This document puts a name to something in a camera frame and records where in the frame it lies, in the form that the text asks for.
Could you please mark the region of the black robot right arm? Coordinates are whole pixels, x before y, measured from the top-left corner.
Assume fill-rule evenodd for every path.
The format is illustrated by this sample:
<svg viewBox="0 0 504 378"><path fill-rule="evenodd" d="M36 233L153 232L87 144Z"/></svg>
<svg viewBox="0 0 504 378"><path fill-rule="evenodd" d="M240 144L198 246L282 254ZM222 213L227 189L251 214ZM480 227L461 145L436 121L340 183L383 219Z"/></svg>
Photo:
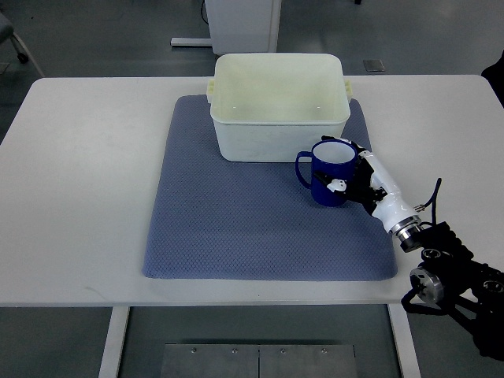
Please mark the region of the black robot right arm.
<svg viewBox="0 0 504 378"><path fill-rule="evenodd" d="M421 263L409 274L411 289L401 300L407 313L449 316L469 334L480 354L503 360L503 272L475 261L445 222L436 219L442 180L427 203L432 219L413 216L395 233L405 252L421 249Z"/></svg>

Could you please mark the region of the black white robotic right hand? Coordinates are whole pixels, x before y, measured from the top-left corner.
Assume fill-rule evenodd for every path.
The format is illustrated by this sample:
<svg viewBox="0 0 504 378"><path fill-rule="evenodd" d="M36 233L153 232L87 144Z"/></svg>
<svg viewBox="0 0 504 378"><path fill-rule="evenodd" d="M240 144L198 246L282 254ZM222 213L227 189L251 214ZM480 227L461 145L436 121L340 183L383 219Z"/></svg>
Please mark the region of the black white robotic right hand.
<svg viewBox="0 0 504 378"><path fill-rule="evenodd" d="M380 220L384 230L404 241L421 230L417 211L402 198L402 192L376 155L363 146L342 140L356 152L354 173L341 179L320 170L314 177L335 196L361 204L365 211Z"/></svg>

